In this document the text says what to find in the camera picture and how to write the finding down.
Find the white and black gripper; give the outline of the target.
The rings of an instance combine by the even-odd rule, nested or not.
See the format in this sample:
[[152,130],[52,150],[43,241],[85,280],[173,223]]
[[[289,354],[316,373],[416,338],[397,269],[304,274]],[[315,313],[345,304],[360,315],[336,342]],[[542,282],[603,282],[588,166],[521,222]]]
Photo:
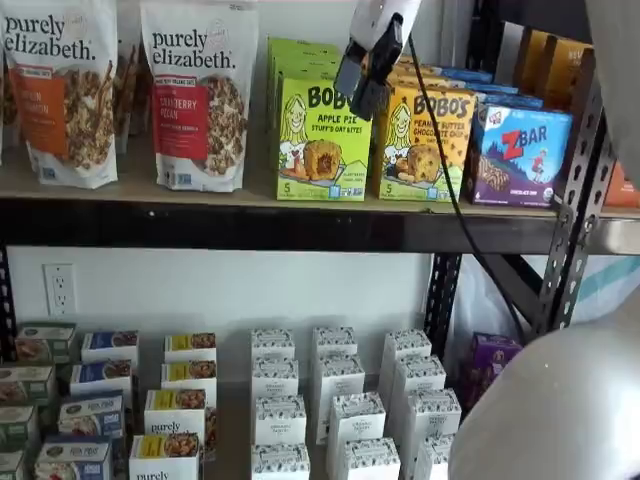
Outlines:
[[[355,91],[350,111],[360,119],[371,120],[386,105],[388,87],[383,83],[408,42],[420,5],[420,0],[358,2],[334,88]],[[367,59],[365,76],[376,82],[359,83],[364,59]]]

